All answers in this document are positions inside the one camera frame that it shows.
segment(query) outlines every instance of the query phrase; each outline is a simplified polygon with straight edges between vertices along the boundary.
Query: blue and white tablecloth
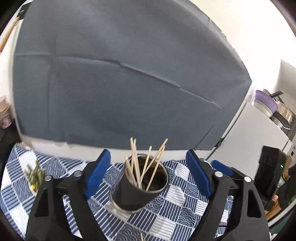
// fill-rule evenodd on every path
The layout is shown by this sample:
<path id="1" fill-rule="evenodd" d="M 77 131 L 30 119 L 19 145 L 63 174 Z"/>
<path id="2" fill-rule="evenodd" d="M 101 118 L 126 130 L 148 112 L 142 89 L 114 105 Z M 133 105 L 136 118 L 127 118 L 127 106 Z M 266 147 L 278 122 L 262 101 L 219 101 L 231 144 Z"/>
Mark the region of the blue and white tablecloth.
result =
<path id="1" fill-rule="evenodd" d="M 20 236 L 25 237 L 27 222 L 35 196 L 24 176 L 27 164 L 35 166 L 38 160 L 42 169 L 54 178 L 67 177 L 83 170 L 86 162 L 77 159 L 44 155 L 15 145 L 6 164 L 1 184 L 0 206 L 8 221 Z M 89 206 L 108 240 L 186 241 L 198 225 L 208 200 L 198 188 L 185 160 L 163 162 L 170 177 L 170 186 L 148 203 L 139 213 L 127 215 L 109 203 L 109 190 L 117 182 L 122 163 L 110 165 L 97 193 L 88 201 Z M 80 236 L 69 197 L 63 198 L 70 229 Z M 216 236 L 225 231 L 233 197 L 229 196 Z"/>

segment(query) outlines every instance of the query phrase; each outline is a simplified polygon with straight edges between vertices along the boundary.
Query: blue gripper pad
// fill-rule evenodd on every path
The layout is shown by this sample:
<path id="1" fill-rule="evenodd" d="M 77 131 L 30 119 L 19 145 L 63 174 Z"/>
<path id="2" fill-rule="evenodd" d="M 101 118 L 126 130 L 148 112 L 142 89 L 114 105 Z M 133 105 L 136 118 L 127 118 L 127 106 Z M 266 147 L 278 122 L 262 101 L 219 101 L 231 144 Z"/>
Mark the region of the blue gripper pad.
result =
<path id="1" fill-rule="evenodd" d="M 225 166 L 224 164 L 222 164 L 219 161 L 216 161 L 216 160 L 213 161 L 212 162 L 212 167 L 214 169 L 216 169 L 217 171 L 222 172 L 226 176 L 229 176 L 229 177 L 233 176 L 232 170 L 228 166 Z"/>
<path id="2" fill-rule="evenodd" d="M 212 194 L 211 191 L 211 182 L 209 180 L 209 176 L 205 173 L 201 166 L 202 161 L 199 160 L 197 155 L 193 150 L 189 150 L 186 153 L 186 164 L 190 170 L 190 173 L 200 191 L 200 193 L 207 198 L 209 198 Z"/>
<path id="3" fill-rule="evenodd" d="M 97 192 L 99 185 L 108 167 L 110 166 L 110 162 L 111 162 L 110 151 L 106 149 L 103 150 L 103 152 L 101 153 L 97 161 L 98 163 L 94 168 L 93 172 L 86 179 L 86 189 L 85 189 L 84 195 L 87 199 L 90 199 L 90 197 Z"/>

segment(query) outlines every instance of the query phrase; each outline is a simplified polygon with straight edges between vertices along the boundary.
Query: white wall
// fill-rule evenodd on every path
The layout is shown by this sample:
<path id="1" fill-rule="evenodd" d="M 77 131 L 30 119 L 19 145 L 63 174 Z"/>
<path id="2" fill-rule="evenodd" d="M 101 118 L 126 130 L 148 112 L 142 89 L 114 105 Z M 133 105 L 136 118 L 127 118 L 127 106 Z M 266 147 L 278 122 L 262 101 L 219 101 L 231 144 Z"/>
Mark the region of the white wall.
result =
<path id="1" fill-rule="evenodd" d="M 257 89 L 275 91 L 281 59 L 296 67 L 296 38 L 270 0 L 191 1 L 225 34 Z"/>
<path id="2" fill-rule="evenodd" d="M 285 105 L 293 112 L 296 113 L 296 100 L 293 99 L 290 95 L 284 92 L 281 95 L 281 99 L 285 103 Z"/>
<path id="3" fill-rule="evenodd" d="M 283 60 L 281 61 L 277 90 L 289 95 L 287 102 L 290 101 L 289 98 L 296 102 L 296 68 Z"/>

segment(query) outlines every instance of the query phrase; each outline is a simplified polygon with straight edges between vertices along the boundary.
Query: black appliance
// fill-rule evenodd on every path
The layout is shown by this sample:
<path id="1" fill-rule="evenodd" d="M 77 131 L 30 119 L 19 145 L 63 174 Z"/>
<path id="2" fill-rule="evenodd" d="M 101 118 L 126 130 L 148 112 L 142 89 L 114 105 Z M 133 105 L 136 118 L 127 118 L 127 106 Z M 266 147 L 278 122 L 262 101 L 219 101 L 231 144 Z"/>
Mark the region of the black appliance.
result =
<path id="1" fill-rule="evenodd" d="M 278 182 L 285 167 L 287 155 L 278 148 L 263 146 L 259 168 L 255 176 L 255 186 L 261 196 L 263 206 L 278 190 Z"/>

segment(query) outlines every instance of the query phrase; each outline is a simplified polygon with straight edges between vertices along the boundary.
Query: metal screw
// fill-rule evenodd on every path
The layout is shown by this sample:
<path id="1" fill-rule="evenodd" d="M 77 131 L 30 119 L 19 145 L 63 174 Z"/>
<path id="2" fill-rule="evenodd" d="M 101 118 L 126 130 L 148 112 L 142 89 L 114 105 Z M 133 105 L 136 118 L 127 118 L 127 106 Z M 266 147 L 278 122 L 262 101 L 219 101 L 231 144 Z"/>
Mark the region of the metal screw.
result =
<path id="1" fill-rule="evenodd" d="M 222 172 L 215 172 L 215 176 L 216 177 L 223 177 L 223 173 Z"/>
<path id="2" fill-rule="evenodd" d="M 73 175 L 74 177 L 80 177 L 82 175 L 82 171 L 75 171 Z"/>
<path id="3" fill-rule="evenodd" d="M 51 176 L 51 175 L 47 175 L 47 176 L 44 178 L 44 180 L 45 180 L 46 182 L 50 181 L 51 179 L 52 179 L 52 176 Z"/>
<path id="4" fill-rule="evenodd" d="M 244 180 L 248 183 L 250 183 L 252 181 L 252 179 L 250 177 L 244 177 Z"/>

